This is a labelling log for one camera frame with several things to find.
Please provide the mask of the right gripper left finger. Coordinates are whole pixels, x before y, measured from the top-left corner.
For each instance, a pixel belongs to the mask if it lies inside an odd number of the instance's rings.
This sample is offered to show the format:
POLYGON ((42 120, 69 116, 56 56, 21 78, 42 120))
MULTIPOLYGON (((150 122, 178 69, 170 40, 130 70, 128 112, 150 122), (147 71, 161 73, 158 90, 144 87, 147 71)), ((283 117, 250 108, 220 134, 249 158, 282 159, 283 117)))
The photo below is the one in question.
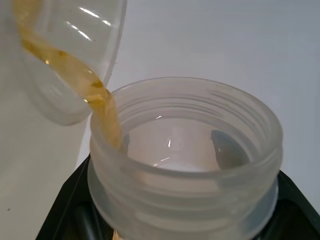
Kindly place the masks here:
POLYGON ((62 185, 35 240, 113 240, 88 186, 90 157, 62 185))

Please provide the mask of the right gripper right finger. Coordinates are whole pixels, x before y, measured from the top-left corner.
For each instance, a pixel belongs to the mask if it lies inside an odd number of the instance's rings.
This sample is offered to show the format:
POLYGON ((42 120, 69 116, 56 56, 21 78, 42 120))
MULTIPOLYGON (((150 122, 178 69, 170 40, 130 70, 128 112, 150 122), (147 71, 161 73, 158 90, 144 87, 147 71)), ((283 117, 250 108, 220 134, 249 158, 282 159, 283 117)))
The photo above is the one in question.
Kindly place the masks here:
POLYGON ((320 215, 282 171, 271 219, 253 240, 320 240, 320 215))

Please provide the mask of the translucent plastic jar with threads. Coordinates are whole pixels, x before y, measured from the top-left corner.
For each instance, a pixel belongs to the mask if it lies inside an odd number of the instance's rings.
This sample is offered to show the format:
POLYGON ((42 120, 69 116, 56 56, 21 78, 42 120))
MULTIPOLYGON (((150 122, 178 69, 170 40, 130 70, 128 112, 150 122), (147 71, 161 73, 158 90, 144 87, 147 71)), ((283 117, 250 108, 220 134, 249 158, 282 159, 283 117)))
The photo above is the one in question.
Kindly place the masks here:
POLYGON ((90 121, 87 182, 124 240, 252 240, 278 198, 283 131, 259 99, 213 80, 162 77, 113 92, 124 151, 90 121))

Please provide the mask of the clear container pouring yellow liquid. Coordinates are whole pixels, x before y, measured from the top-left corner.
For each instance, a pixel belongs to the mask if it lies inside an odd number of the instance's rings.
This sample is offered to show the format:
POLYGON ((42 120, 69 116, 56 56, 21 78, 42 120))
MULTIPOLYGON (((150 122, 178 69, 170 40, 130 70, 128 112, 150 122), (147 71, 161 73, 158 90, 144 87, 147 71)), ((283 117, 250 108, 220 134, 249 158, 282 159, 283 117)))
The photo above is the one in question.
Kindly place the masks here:
POLYGON ((64 51, 106 85, 116 61, 127 0, 0 0, 0 60, 18 75, 22 91, 60 125, 84 120, 91 110, 53 69, 22 42, 46 52, 64 51))

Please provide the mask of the orange liquid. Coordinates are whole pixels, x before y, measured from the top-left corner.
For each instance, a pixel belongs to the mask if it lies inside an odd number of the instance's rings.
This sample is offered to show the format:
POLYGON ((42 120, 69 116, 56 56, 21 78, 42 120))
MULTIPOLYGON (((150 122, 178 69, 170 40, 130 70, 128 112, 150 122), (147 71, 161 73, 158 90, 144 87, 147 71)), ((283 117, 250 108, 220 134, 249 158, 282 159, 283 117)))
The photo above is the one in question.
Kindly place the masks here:
POLYGON ((118 151, 124 149, 123 135, 114 96, 85 63, 58 49, 33 30, 42 0, 13 0, 13 12, 23 48, 48 65, 91 107, 105 140, 118 151))

